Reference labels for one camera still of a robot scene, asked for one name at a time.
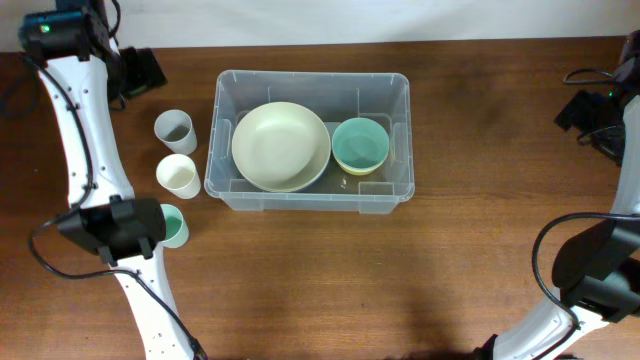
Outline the grey cup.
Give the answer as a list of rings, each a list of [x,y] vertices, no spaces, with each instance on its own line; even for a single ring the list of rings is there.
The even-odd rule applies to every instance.
[[[160,114],[154,123],[154,134],[174,153],[189,155],[197,148],[197,136],[191,117],[178,109]]]

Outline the cream cup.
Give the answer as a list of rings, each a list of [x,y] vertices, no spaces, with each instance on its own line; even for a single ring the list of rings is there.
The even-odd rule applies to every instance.
[[[164,157],[156,167],[158,183],[180,199],[193,199],[201,191],[201,181],[194,161],[187,155]]]

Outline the cream plate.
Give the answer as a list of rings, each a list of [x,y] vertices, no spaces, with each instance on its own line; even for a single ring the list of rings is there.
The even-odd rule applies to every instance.
[[[232,156],[240,174],[269,192],[296,192],[310,186],[325,172],[330,155],[324,122],[291,102],[253,109],[232,137]]]

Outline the green bowl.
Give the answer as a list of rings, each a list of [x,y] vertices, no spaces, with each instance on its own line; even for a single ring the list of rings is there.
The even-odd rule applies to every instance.
[[[364,168],[384,163],[390,150],[390,137],[382,125],[369,118],[351,118],[340,123],[332,135],[334,159]]]

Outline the yellow bowl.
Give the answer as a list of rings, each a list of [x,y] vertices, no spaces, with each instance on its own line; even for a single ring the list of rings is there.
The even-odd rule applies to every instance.
[[[337,159],[336,162],[338,163],[339,167],[342,170],[344,170],[348,174],[355,175],[355,176],[369,175],[382,166],[382,162],[379,162],[377,164],[374,164],[373,166],[364,167],[364,168],[347,165],[346,163],[340,161],[339,159]]]

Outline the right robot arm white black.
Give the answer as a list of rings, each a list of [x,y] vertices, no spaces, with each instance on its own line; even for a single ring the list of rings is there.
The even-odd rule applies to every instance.
[[[588,333],[639,314],[639,34],[625,40],[614,72],[601,71],[608,95],[581,90],[556,116],[563,130],[575,128],[590,145],[620,166],[610,212],[578,212],[556,218],[537,235],[531,266],[543,300],[516,327],[493,335],[473,359],[560,359]],[[567,240],[557,253],[547,286],[539,250],[557,225],[592,219],[594,226]]]

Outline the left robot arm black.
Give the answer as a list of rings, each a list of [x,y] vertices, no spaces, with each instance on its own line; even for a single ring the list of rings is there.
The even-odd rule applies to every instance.
[[[165,85],[148,48],[121,48],[103,0],[56,0],[25,16],[18,31],[24,60],[51,99],[62,139],[69,209],[32,231],[56,227],[122,287],[149,359],[203,359],[181,321],[166,276],[166,222],[159,201],[135,196],[113,132],[110,105]]]

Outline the clear plastic storage container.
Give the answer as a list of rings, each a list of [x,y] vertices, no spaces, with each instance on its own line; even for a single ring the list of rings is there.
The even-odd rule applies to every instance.
[[[386,133],[386,157],[354,175],[333,156],[344,122]],[[227,70],[216,83],[206,192],[234,211],[389,214],[415,192],[410,83],[400,73]]]

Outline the green cup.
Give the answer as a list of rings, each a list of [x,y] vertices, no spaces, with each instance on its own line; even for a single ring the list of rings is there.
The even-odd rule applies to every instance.
[[[189,240],[190,231],[182,212],[170,204],[162,204],[161,209],[166,226],[165,239],[161,244],[173,249],[184,246]]]

